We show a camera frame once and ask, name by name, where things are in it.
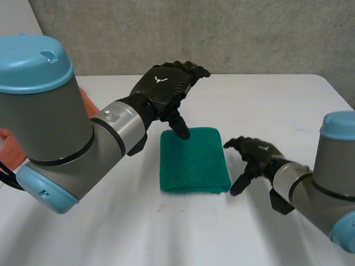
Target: gray wall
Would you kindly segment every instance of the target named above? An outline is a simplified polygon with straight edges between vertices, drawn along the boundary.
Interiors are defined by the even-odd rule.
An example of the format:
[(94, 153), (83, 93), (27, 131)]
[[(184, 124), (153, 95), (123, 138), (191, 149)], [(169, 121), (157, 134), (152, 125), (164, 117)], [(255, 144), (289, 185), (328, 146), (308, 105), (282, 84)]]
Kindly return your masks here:
[(212, 73), (311, 73), (355, 106), (354, 0), (30, 0), (77, 75), (191, 60)]

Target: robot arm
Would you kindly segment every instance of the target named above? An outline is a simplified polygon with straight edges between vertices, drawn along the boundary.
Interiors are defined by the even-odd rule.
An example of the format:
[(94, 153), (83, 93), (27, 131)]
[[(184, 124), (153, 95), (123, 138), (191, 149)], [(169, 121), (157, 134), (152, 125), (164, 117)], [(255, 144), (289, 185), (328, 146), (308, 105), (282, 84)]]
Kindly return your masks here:
[(355, 112), (334, 112), (323, 121), (315, 170), (284, 158), (273, 144), (239, 137), (234, 147), (247, 161), (245, 172), (230, 189), (240, 194), (253, 178), (264, 176), (273, 187), (272, 208), (288, 214), (294, 208), (331, 241), (355, 253)]
[(209, 75), (191, 62), (156, 65), (129, 96), (89, 119), (58, 41), (0, 37), (0, 126), (12, 132), (29, 158), (17, 182), (53, 211), (68, 212), (124, 155), (143, 149), (154, 120), (168, 121), (188, 139), (178, 107), (191, 86)]

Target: light blue cap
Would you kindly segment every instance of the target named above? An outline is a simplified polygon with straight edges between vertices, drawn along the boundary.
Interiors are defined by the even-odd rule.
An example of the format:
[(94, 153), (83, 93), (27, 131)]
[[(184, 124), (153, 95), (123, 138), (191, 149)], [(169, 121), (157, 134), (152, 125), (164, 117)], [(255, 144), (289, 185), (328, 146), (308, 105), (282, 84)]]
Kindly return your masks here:
[(336, 222), (329, 238), (347, 252), (355, 253), (355, 212), (348, 213)]
[(68, 191), (26, 165), (18, 170), (16, 180), (24, 190), (56, 213), (66, 213), (79, 203)]
[(326, 115), (321, 136), (334, 140), (355, 140), (355, 111), (331, 112)]
[(73, 73), (73, 65), (57, 40), (43, 35), (0, 36), (0, 93), (52, 90)]

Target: white table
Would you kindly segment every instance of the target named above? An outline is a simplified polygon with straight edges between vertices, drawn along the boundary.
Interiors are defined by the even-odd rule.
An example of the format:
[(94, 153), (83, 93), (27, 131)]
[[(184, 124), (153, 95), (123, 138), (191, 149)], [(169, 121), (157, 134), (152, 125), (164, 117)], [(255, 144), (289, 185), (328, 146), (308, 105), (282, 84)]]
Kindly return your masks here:
[[(99, 108), (128, 95), (139, 76), (80, 76)], [(313, 167), (323, 117), (351, 110), (316, 75), (213, 75), (183, 101), (190, 127), (211, 126), (222, 141), (240, 135), (273, 142)], [(125, 157), (71, 211), (57, 215), (30, 195), (0, 189), (0, 265), (355, 265), (299, 213), (273, 211), (265, 180), (240, 196), (167, 195), (159, 190), (159, 140)], [(232, 181), (244, 169), (225, 151)]]

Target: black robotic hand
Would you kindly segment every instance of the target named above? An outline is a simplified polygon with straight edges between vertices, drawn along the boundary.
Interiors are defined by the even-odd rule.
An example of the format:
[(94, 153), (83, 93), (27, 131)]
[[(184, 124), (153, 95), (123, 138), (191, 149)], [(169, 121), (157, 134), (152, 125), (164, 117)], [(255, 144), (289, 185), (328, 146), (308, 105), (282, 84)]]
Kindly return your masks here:
[(192, 62), (181, 64), (175, 61), (155, 65), (144, 74), (130, 94), (141, 94), (148, 98), (155, 108), (154, 120), (169, 122), (173, 131), (183, 140), (187, 140), (190, 131), (178, 108), (190, 88), (200, 78), (208, 78), (210, 75), (206, 69)]
[[(224, 144), (224, 148), (235, 148), (242, 160), (247, 162), (244, 173), (239, 176), (230, 188), (230, 193), (237, 196), (250, 185), (251, 180), (263, 176), (273, 183), (275, 173), (287, 161), (282, 153), (271, 143), (250, 137), (231, 139)], [(285, 201), (274, 189), (270, 191), (272, 208), (282, 214), (288, 214), (294, 208)]]
[[(183, 140), (190, 137), (189, 128), (180, 116), (178, 108), (186, 98), (190, 88), (201, 78), (211, 74), (192, 62), (184, 64), (179, 61), (155, 65), (144, 74), (130, 93), (120, 99), (133, 107), (143, 119), (147, 131), (151, 122), (159, 120), (169, 122), (171, 129)], [(131, 156), (141, 151), (147, 135), (130, 151)]]

